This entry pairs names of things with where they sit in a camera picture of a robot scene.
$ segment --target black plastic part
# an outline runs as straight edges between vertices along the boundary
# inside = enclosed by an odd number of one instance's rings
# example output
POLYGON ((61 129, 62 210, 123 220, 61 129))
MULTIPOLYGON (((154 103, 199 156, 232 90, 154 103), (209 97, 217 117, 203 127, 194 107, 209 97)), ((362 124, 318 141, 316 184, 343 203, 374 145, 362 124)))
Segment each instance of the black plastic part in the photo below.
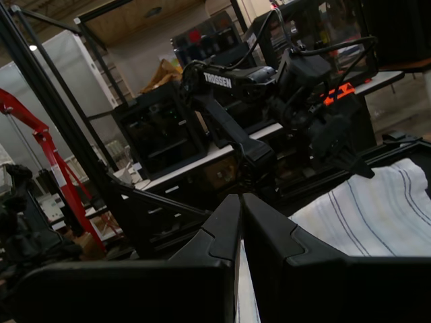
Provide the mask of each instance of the black plastic part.
POLYGON ((251 194, 244 195, 244 208, 263 323, 429 319, 430 258, 349 257, 251 194))
POLYGON ((229 196, 167 261, 69 262, 34 271, 9 308, 20 323, 233 323, 240 209, 238 196, 229 196))

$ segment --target wooden board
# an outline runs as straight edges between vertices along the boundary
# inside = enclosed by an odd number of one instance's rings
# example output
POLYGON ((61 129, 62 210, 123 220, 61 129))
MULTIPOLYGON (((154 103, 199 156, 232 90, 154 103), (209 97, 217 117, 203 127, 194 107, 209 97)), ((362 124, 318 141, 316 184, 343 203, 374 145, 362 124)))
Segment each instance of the wooden board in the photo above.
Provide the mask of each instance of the wooden board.
POLYGON ((175 14, 203 2, 204 0, 133 0, 86 22, 86 26, 109 46, 164 19, 174 19, 175 14), (145 17, 148 11, 156 7, 162 8, 158 15, 145 17))

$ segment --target robotic arm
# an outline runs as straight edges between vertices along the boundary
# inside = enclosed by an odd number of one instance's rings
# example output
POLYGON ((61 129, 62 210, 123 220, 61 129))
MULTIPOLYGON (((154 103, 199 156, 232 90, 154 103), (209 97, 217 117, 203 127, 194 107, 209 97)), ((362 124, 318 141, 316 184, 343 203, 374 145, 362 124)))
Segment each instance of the robotic arm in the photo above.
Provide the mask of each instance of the robotic arm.
POLYGON ((325 105, 325 98, 310 101, 315 89, 327 84, 330 72, 330 64, 322 57, 296 55, 292 50, 286 50, 277 71, 268 66, 231 70, 195 61, 184 70, 181 93, 189 108, 210 114, 220 125, 255 178, 267 172, 275 154, 245 133, 214 98, 215 92, 261 103, 289 135, 301 137, 310 158, 371 178, 374 173, 350 143, 351 119, 360 108, 356 96, 350 94, 330 106, 325 105))

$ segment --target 3d printer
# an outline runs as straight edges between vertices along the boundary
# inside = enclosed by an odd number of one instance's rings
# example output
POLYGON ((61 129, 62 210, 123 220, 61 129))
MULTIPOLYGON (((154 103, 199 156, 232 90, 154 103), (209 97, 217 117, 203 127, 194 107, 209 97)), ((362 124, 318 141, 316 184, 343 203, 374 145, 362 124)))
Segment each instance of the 3d printer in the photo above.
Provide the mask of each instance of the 3d printer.
MULTIPOLYGON (((293 0, 280 5, 279 9, 296 46, 303 44, 310 50, 320 49, 369 35, 359 0, 293 0)), ((265 18, 266 15, 257 17, 247 30, 245 38, 250 46, 265 18)), ((277 68, 288 47, 282 26, 274 21, 264 31, 253 56, 258 65, 277 68)), ((331 65, 331 87, 364 49, 363 45, 357 44, 322 55, 331 65)), ((369 52, 345 77, 345 81, 356 86, 376 75, 377 71, 376 59, 369 52)))

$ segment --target black cable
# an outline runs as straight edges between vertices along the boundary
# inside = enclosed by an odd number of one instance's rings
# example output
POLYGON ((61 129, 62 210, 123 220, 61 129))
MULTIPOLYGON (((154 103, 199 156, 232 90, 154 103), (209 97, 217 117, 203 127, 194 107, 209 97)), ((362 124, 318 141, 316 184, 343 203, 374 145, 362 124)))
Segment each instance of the black cable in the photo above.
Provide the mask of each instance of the black cable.
POLYGON ((256 49, 256 46, 259 44, 259 41, 261 40, 262 36, 263 36, 263 31, 265 30, 267 24, 269 23, 269 20, 271 19, 272 15, 274 13, 277 13, 276 10, 271 10, 268 14, 267 17, 265 18, 265 21, 263 22, 261 29, 259 30, 259 32, 257 33, 257 37, 255 40, 255 43, 253 44, 253 46, 250 47, 250 49, 248 50, 248 52, 244 55, 244 57, 242 57, 239 62, 237 62, 237 64, 229 66, 229 67, 224 67, 223 70, 225 71, 232 71, 234 69, 236 69, 238 66, 240 66, 241 64, 243 64, 246 59, 248 59, 248 57, 253 53, 253 51, 256 49))
POLYGON ((334 102, 338 100, 339 87, 341 86, 341 84, 343 84, 344 79, 349 75, 349 73, 353 70, 353 68, 372 50, 375 44, 376 43, 373 42, 370 46, 368 46, 368 48, 364 50, 361 53, 361 55, 359 55, 358 58, 349 66, 349 68, 344 71, 343 75, 341 76, 341 78, 337 83, 337 86, 335 87, 334 102))
POLYGON ((284 123, 286 123, 286 119, 291 119, 290 116, 288 116, 288 118, 286 117, 286 113, 288 112, 288 109, 290 107, 290 105, 292 104, 292 102, 294 100, 296 100, 296 98, 301 94, 302 91, 305 90, 305 86, 301 86, 287 101, 286 103, 286 107, 284 108, 283 113, 281 114, 281 119, 283 120, 284 123))
POLYGON ((367 37, 362 37, 362 38, 358 38, 355 40, 350 40, 348 42, 341 42, 339 44, 332 45, 332 46, 325 47, 325 48, 321 48, 321 49, 300 51, 300 52, 297 52, 296 54, 299 56, 321 55, 321 54, 326 54, 327 52, 332 52, 334 50, 342 49, 345 47, 358 45, 358 44, 365 44, 366 42, 373 42, 374 44, 376 44, 377 38, 374 36, 367 36, 367 37))

